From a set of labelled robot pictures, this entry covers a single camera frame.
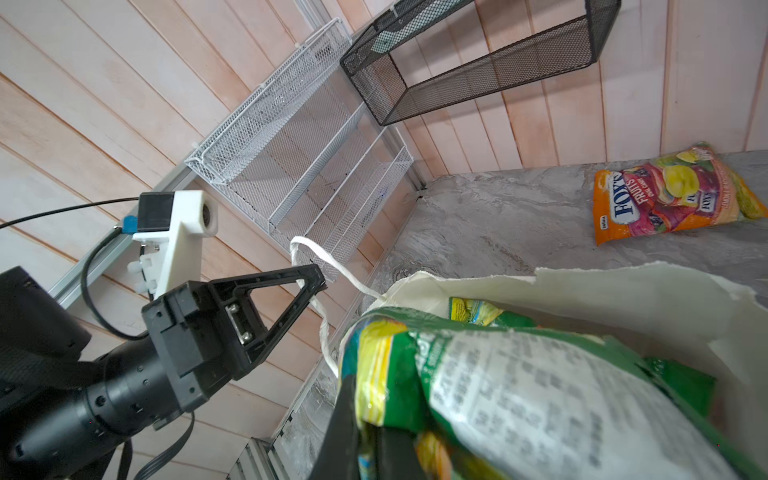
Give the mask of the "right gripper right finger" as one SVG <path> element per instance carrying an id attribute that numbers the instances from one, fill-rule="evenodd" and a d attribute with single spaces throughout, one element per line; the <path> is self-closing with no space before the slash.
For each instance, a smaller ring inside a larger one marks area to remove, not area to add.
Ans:
<path id="1" fill-rule="evenodd" d="M 378 479 L 425 480 L 414 439 L 407 430 L 375 427 L 375 464 Z"/>

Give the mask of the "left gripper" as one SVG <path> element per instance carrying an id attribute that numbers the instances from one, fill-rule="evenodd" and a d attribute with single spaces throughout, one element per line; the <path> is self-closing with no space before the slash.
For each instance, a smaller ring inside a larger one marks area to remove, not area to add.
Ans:
<path id="1" fill-rule="evenodd" d="M 301 285 L 299 293 L 266 326 L 251 293 L 290 283 Z M 145 305 L 142 317 L 175 396 L 171 412 L 194 412 L 229 381 L 261 365 L 325 289 L 320 267 L 307 264 L 188 281 Z"/>

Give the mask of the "white paper bag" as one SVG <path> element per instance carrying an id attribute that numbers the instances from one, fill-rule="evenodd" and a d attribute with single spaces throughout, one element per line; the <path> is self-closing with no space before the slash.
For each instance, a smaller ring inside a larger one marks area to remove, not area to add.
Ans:
<path id="1" fill-rule="evenodd" d="M 767 309 L 745 285 L 695 269 L 653 262 L 613 270 L 539 268 L 534 276 L 449 279 L 419 271 L 379 293 L 302 236 L 290 242 L 335 268 L 375 307 L 443 313 L 451 297 L 477 298 L 640 333 L 727 383 L 728 425 L 745 447 L 767 445 Z"/>

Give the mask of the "small orange candy bag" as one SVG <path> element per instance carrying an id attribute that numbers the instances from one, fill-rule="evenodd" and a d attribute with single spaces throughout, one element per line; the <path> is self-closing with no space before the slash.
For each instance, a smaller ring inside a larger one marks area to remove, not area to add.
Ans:
<path id="1" fill-rule="evenodd" d="M 706 142 L 639 166 L 595 175 L 595 241 L 758 220 L 767 207 Z"/>

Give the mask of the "green candy bag back side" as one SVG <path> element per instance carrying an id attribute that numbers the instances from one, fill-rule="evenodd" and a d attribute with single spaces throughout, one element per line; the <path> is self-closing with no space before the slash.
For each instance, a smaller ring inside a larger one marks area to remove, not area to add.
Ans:
<path id="1" fill-rule="evenodd" d="M 712 386 L 610 336 L 480 326 L 403 307 L 346 334 L 362 478 L 375 427 L 409 431 L 426 479 L 763 479 L 707 418 Z"/>

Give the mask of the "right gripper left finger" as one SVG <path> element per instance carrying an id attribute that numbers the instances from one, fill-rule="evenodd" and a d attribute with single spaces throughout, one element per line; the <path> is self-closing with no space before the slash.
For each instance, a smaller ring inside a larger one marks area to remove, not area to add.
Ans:
<path id="1" fill-rule="evenodd" d="M 356 376 L 345 376 L 309 480 L 358 480 L 359 429 L 355 416 Z"/>

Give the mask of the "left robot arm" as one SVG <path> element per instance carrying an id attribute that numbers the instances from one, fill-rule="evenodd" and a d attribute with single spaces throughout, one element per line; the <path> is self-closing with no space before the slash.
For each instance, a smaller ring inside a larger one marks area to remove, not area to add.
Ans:
<path id="1" fill-rule="evenodd" d="M 1 276 L 1 475 L 54 479 L 191 414 L 262 364 L 326 282 L 315 264 L 188 281 L 144 306 L 148 334 L 100 358 L 21 267 Z"/>

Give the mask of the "green Spring Tea candy bag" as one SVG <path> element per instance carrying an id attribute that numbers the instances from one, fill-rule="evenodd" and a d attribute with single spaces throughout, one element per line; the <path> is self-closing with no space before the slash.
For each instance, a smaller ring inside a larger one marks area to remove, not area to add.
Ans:
<path id="1" fill-rule="evenodd" d="M 449 314 L 453 321 L 473 325 L 507 328 L 536 327 L 536 323 L 531 318 L 503 310 L 483 300 L 451 297 L 449 299 Z"/>

